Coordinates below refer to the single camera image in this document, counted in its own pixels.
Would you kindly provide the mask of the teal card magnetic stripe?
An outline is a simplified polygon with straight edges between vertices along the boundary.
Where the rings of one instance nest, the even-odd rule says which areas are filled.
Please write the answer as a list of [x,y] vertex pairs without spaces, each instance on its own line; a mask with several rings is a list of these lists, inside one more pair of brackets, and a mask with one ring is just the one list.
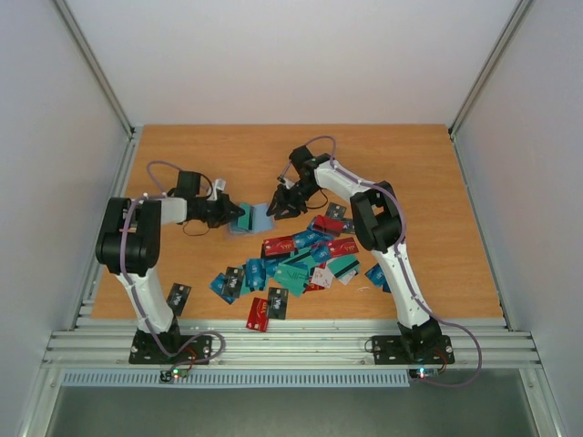
[[255,207],[248,203],[240,203],[242,213],[237,217],[236,226],[245,231],[253,231]]

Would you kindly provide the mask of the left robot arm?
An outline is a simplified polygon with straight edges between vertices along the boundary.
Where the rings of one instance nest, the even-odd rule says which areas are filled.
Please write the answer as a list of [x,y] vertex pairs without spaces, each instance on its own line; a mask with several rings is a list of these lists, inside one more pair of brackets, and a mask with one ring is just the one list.
[[230,224],[245,210],[225,193],[225,181],[181,170],[176,186],[156,196],[113,197],[107,202],[95,249],[97,262],[123,285],[138,326],[128,361],[131,364],[207,364],[226,349],[224,337],[207,330],[187,337],[163,294],[157,263],[161,228],[192,220],[210,229]]

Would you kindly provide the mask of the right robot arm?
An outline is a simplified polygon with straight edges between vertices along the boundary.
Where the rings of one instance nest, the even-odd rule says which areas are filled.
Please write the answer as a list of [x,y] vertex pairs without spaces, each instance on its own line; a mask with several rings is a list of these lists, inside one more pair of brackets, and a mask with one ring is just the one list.
[[410,362],[431,355],[442,331],[414,276],[404,213],[390,184],[359,178],[330,155],[315,156],[306,146],[295,148],[289,161],[299,179],[279,177],[267,214],[277,220],[295,218],[307,211],[307,201],[321,189],[348,202],[356,238],[377,260],[393,295],[404,355]]

